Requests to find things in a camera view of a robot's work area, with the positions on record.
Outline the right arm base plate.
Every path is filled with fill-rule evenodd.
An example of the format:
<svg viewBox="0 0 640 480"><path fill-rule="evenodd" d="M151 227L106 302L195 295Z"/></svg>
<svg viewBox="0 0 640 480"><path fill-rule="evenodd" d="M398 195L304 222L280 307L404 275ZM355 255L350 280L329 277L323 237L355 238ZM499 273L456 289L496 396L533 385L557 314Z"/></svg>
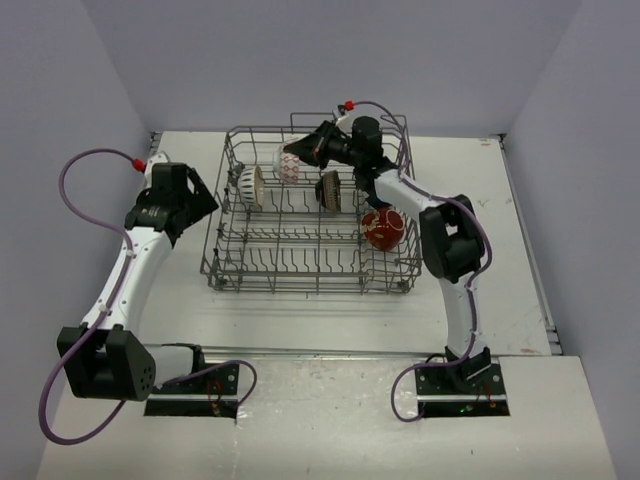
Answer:
<svg viewBox="0 0 640 480"><path fill-rule="evenodd" d="M489 367L470 379L456 379L445 368L421 368L414 373L420 419L508 417L506 387L501 365Z"/></svg>

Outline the white bowl teal stripes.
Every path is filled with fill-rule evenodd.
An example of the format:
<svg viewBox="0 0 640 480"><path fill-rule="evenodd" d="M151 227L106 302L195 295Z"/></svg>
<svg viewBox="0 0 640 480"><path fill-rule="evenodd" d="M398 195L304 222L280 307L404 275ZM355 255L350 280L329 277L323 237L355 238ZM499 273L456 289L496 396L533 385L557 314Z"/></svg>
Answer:
<svg viewBox="0 0 640 480"><path fill-rule="evenodd" d="M238 177L237 189L245 206L261 207L264 200L262 169L258 165L244 168Z"/></svg>

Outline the red diamond pattern bowl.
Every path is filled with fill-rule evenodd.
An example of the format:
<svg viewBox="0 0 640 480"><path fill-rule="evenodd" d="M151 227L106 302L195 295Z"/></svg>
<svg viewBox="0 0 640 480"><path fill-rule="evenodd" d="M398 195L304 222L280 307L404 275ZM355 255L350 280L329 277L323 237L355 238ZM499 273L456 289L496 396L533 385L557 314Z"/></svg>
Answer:
<svg viewBox="0 0 640 480"><path fill-rule="evenodd" d="M283 142L273 153L272 171L281 183L294 185L300 176L300 160L298 156L285 151L289 144L290 142Z"/></svg>

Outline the black gold patterned bowl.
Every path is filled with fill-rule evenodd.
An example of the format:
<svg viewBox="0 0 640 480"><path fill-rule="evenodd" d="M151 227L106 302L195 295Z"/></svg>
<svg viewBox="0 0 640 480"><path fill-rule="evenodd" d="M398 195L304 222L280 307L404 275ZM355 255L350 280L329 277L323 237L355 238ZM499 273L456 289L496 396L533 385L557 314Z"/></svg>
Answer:
<svg viewBox="0 0 640 480"><path fill-rule="evenodd" d="M321 176L315 184L315 197L318 203L332 212L341 210L341 181L339 173L329 171Z"/></svg>

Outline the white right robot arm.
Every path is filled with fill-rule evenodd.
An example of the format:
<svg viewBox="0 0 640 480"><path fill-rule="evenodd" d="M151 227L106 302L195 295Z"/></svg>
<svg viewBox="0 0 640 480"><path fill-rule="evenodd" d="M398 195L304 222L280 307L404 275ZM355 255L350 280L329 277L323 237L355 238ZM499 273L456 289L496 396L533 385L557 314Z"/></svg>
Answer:
<svg viewBox="0 0 640 480"><path fill-rule="evenodd" d="M418 368L455 392L471 393L491 365L490 351L481 338L476 289L479 275L492 261L490 243L471 201L464 195L438 196L420 186L409 175L407 141L400 141L398 158L391 161L384 153L380 124L372 117L356 118L349 132L337 120L324 121L281 150L318 169L332 161L351 167L357 188L371 205L394 207L417 224L421 258L439 281L447 319L443 361Z"/></svg>

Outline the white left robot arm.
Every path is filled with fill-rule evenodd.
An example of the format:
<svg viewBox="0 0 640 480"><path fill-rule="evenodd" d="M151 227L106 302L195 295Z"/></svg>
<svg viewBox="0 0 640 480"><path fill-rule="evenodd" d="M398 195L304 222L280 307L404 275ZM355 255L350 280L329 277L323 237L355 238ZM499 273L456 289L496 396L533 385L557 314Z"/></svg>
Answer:
<svg viewBox="0 0 640 480"><path fill-rule="evenodd" d="M144 176L146 187L125 217L123 244L102 292L79 326L63 328L57 339L78 398L143 401L170 380L187 393L207 383L195 345L151 347L138 334L160 267L182 234L218 204L194 168L165 153L147 160Z"/></svg>

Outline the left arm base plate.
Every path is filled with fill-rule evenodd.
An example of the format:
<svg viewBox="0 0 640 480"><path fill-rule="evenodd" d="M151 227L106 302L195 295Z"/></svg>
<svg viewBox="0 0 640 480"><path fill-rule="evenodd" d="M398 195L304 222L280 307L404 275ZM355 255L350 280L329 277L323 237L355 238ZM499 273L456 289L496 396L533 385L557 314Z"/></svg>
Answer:
<svg viewBox="0 0 640 480"><path fill-rule="evenodd" d="M229 418L238 411L240 366L229 365L201 377L155 387L146 417Z"/></svg>

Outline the red floral bowl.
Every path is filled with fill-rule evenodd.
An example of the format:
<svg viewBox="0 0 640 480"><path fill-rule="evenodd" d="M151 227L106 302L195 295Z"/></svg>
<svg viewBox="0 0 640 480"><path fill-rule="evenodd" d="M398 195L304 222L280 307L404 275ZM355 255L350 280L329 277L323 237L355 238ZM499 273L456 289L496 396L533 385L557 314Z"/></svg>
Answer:
<svg viewBox="0 0 640 480"><path fill-rule="evenodd" d="M403 217L389 207L368 211L361 220L361 227L366 240L382 252L394 249L405 233Z"/></svg>

